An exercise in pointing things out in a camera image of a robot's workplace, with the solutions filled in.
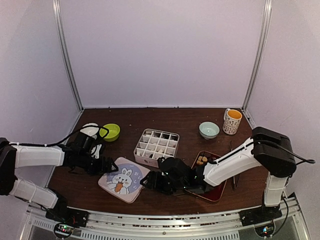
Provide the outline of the pink compartment tin box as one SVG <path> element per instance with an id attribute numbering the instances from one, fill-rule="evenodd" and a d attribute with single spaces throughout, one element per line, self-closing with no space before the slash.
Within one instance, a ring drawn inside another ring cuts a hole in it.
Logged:
<path id="1" fill-rule="evenodd" d="M 133 151 L 138 164 L 158 168 L 159 158 L 176 157 L 180 136 L 177 133 L 147 128 Z"/>

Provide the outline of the bunny picture tin lid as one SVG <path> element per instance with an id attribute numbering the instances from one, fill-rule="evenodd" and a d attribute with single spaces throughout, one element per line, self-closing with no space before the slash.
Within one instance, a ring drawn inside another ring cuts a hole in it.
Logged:
<path id="1" fill-rule="evenodd" d="M 118 157 L 115 164 L 118 171 L 105 173 L 98 180 L 98 185 L 112 196 L 131 204 L 143 189 L 140 181 L 150 170 L 124 157 Z"/>

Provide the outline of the metal tongs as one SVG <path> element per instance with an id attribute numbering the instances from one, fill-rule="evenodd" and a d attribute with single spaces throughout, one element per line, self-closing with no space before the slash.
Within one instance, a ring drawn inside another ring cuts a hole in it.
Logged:
<path id="1" fill-rule="evenodd" d="M 231 140 L 229 142 L 229 151 L 231 152 L 233 150 L 233 141 Z M 238 188 L 239 184 L 239 179 L 240 179 L 240 174 L 234 175 L 232 177 L 232 190 L 235 191 Z"/>

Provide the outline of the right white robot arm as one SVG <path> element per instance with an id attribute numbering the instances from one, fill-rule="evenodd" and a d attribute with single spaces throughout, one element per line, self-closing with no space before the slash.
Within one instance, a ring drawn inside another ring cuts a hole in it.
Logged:
<path id="1" fill-rule="evenodd" d="M 297 169 L 290 139 L 264 127 L 252 130 L 252 136 L 231 152 L 190 167 L 181 159 L 160 157 L 159 171 L 149 172 L 140 184 L 147 189 L 171 195 L 177 190 L 201 195 L 225 180 L 249 169 L 264 167 L 268 171 L 263 204 L 256 210 L 259 220 L 268 220 L 280 205 L 287 179 Z"/>

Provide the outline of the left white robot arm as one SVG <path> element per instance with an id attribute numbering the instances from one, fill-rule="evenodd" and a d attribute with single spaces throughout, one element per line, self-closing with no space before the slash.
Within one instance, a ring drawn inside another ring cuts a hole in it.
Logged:
<path id="1" fill-rule="evenodd" d="M 0 139 L 0 194 L 35 203 L 53 213 L 61 222 L 72 218 L 67 200 L 60 194 L 15 175 L 22 167 L 55 166 L 70 169 L 81 168 L 88 175 L 112 173 L 118 166 L 112 158 L 102 154 L 104 145 L 98 144 L 96 133 L 78 132 L 74 141 L 63 144 L 37 145 L 31 143 L 10 143 Z"/>

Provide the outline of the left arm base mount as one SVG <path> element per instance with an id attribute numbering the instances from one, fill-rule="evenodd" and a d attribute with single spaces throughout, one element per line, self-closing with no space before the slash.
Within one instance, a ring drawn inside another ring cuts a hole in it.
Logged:
<path id="1" fill-rule="evenodd" d="M 75 230 L 87 226 L 89 218 L 89 212 L 87 211 L 69 207 L 63 209 L 62 212 L 46 207 L 42 207 L 42 209 L 46 212 L 45 217 L 47 219 L 56 222 L 53 227 L 53 234 L 59 240 L 66 240 Z"/>

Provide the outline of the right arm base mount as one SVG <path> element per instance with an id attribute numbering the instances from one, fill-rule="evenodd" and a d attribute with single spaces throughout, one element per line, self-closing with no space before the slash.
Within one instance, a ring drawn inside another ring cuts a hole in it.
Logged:
<path id="1" fill-rule="evenodd" d="M 243 227 L 254 226 L 255 233 L 262 238 L 270 238 L 276 232 L 274 220 L 282 217 L 279 207 L 259 206 L 256 208 L 241 210 L 240 221 Z"/>

